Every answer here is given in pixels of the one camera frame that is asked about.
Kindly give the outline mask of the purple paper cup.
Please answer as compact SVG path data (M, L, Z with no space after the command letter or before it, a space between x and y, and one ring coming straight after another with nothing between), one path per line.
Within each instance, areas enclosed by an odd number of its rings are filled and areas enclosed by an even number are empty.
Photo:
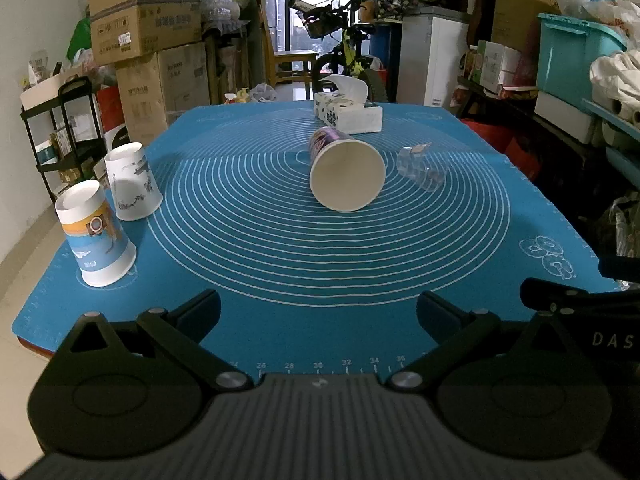
M366 142L324 126L309 139L309 187L329 210L353 212L381 193L386 168L382 155Z

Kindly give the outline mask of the blue orange paper cup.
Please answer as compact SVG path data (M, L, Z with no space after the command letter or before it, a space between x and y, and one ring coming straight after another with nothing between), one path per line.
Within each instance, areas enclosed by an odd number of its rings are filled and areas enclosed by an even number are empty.
M54 208L87 285L110 286L129 272L137 247L122 228L99 181L73 185L56 200Z

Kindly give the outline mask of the clear plastic cup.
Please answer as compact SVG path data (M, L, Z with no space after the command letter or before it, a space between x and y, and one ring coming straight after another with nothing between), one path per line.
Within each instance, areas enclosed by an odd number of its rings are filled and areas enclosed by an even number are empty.
M396 169L425 192L433 193L445 182L445 170L439 169L430 159L431 144L404 146L396 157Z

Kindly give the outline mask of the white patterned paper cup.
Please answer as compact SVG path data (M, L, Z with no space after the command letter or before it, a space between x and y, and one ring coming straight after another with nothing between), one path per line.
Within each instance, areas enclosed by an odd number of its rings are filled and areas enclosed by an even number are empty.
M108 152L105 167L119 220L141 220L160 208L163 194L140 142L124 144Z

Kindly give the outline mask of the white plastic bags pile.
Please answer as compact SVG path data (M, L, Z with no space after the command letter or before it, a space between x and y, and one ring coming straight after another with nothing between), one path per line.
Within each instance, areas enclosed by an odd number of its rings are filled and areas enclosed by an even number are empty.
M640 53L638 49L600 56L592 62L592 100L625 122L639 127Z

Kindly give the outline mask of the blue silicone baking mat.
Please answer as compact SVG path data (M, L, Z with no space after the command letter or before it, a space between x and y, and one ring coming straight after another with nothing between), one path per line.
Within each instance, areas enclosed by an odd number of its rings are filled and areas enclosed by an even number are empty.
M416 319L431 290L464 310L525 321L526 278L608 292L596 255L503 154L437 108L386 105L368 136L386 179L366 208L326 209L309 188L308 103L191 110L146 151L164 200L125 229L137 247L117 283L85 284L62 246L13 322L53 351L88 311L128 321L206 288L221 318L204 347L250 376L387 376L432 350ZM429 193L396 169L404 146L431 144L445 182Z

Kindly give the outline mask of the teal plastic storage bin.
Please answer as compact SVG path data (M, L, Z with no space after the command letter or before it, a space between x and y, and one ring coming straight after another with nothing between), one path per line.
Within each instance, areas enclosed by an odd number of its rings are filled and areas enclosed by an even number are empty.
M589 69L594 60L627 50L612 27L569 16L541 13L537 88L582 109L591 99Z

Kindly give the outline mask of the white tissue box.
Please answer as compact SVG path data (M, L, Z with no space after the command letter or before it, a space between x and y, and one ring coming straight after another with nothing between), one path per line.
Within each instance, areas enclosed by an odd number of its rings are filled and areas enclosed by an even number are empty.
M377 133L383 129L383 107L368 101L368 86L357 78L329 75L320 80L335 89L314 95L314 114L342 133Z

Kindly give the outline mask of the white cabinet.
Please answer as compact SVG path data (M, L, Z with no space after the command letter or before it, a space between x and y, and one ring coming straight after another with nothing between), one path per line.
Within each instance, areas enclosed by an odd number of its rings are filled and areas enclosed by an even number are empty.
M396 101L449 108L460 61L468 50L469 17L428 6L402 21Z

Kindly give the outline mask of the tall brown cardboard box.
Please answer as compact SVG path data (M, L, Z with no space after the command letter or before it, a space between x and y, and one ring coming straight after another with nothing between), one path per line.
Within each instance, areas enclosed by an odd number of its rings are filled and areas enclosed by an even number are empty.
M496 0L491 41L536 60L541 13L559 14L560 10L555 0Z

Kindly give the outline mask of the lower cardboard box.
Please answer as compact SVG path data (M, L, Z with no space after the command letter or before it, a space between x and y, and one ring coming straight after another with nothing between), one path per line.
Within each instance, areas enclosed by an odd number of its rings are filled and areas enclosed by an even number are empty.
M115 72L129 139L143 145L183 113L210 103L201 42L119 62Z

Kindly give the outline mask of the wooden chair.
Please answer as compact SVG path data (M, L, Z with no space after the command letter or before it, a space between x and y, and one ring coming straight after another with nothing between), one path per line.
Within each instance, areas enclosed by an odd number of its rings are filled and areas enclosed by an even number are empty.
M285 82L302 82L306 99L311 99L311 69L317 61L318 53L313 50L276 51L271 38L264 0L256 0L262 30L262 50L266 63L266 83L271 87Z

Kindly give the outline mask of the black green bicycle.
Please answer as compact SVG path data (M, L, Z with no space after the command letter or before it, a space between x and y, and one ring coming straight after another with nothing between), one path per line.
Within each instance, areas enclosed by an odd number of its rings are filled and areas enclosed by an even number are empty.
M376 27L349 21L350 14L359 11L363 3L369 1L349 0L344 6L313 6L303 0L288 0L288 6L296 11L311 39L341 33L337 45L329 53L320 55L311 67L314 93L336 87L329 82L330 75L344 75L362 80L367 85L368 101L388 101L385 82L373 67L374 57L362 52L362 44L376 32Z

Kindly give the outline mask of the top cardboard box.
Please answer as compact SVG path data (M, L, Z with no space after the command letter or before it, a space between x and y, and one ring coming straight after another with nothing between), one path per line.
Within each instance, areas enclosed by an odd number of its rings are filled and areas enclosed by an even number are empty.
M198 42L202 0L88 0L96 64Z

